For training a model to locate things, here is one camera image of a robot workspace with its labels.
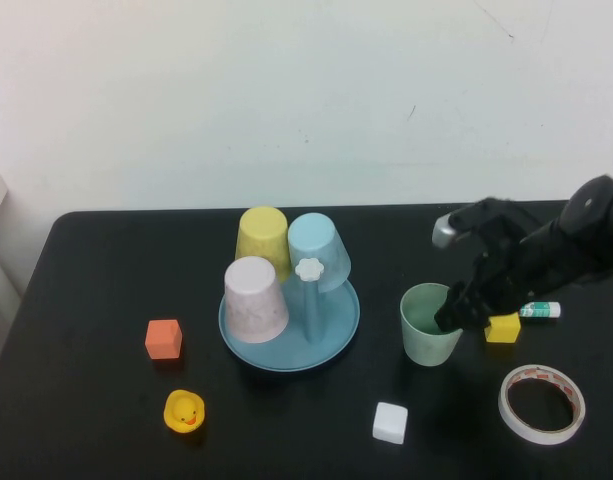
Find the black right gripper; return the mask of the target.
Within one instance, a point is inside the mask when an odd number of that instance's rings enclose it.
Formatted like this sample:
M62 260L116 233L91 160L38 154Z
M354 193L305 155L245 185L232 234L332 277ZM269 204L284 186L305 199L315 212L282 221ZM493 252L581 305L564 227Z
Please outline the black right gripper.
M514 219L470 219L468 227L482 240L484 250L475 260L467 289L464 282L455 283L434 315L445 333L465 327L485 329L490 315L516 312L522 296L513 279L513 263L526 228Z

